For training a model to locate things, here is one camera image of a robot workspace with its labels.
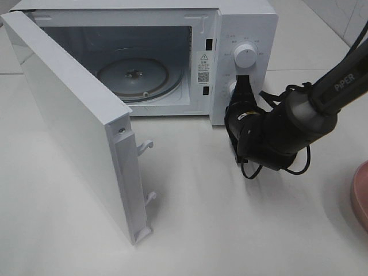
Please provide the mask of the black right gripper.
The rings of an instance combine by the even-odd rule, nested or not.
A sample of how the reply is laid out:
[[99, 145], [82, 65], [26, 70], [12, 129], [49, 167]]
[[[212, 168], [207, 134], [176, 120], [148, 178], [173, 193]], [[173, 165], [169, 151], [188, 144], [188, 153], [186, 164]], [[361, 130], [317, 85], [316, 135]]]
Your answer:
[[250, 84], [249, 75], [237, 75], [232, 103], [225, 112], [225, 127], [231, 141], [236, 162], [246, 159], [266, 164], [263, 123], [266, 112], [259, 108]]

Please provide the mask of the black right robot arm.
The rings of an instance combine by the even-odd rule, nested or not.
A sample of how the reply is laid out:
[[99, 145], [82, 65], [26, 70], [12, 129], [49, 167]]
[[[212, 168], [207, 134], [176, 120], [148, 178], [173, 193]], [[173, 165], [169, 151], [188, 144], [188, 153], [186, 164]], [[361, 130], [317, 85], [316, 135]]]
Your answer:
[[256, 104], [250, 77], [238, 75], [224, 119], [236, 163], [288, 169], [300, 150], [334, 130], [343, 107], [365, 93], [366, 41], [316, 83], [289, 85], [272, 97], [269, 112]]

